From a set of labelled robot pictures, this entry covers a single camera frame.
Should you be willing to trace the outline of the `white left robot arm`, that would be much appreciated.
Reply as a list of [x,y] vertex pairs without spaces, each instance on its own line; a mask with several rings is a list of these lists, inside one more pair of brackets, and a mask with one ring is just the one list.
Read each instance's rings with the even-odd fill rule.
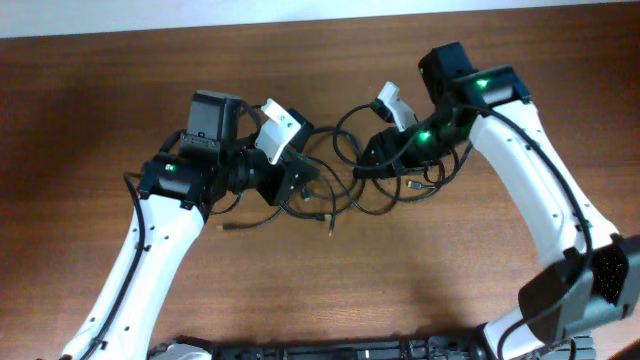
[[259,107],[196,91],[188,124],[127,186],[134,212],[126,239],[64,359],[211,359],[211,343],[183,337],[155,348],[151,335],[175,274],[226,193],[257,190],[282,208],[319,172],[300,154],[314,127],[273,99]]

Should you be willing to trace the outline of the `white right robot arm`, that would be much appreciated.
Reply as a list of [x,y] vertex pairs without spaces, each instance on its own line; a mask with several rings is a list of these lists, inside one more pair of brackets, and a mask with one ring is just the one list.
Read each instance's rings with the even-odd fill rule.
[[431,338],[429,357],[585,357],[579,338],[629,317],[638,304],[638,238],[621,235],[580,189],[513,68],[478,70],[456,42],[432,49],[418,68],[434,113],[419,120],[387,84],[372,107],[388,128],[369,140],[354,176],[378,180],[424,170],[468,143],[506,187],[542,266],[513,310],[465,337]]

